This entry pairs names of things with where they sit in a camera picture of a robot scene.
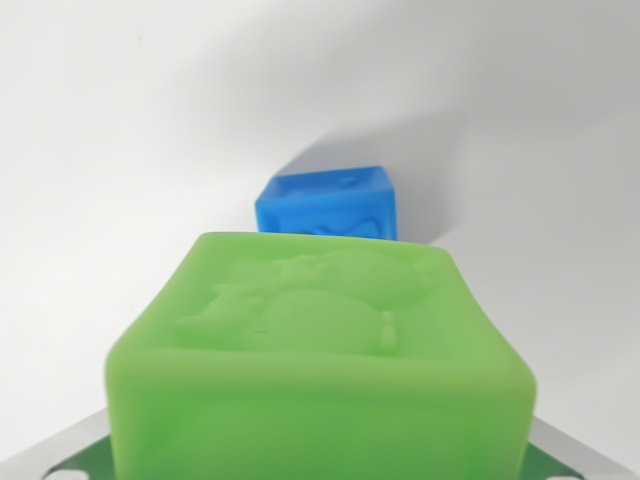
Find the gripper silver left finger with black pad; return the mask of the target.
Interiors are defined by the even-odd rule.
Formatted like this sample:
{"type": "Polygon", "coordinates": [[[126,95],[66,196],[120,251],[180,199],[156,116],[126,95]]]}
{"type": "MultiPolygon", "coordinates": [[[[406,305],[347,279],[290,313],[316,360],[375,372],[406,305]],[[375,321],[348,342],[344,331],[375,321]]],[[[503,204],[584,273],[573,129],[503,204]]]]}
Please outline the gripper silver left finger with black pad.
{"type": "Polygon", "coordinates": [[[56,471],[114,479],[109,422],[102,409],[1,463],[2,479],[46,479],[56,471]]]}

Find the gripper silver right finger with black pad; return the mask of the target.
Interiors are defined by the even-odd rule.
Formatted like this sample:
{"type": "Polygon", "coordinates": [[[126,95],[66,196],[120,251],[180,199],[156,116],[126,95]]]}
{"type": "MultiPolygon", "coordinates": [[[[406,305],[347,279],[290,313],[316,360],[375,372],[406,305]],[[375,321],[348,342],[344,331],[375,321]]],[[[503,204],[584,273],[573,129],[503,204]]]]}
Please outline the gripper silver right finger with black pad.
{"type": "Polygon", "coordinates": [[[520,479],[638,479],[639,475],[535,417],[520,479]]]}

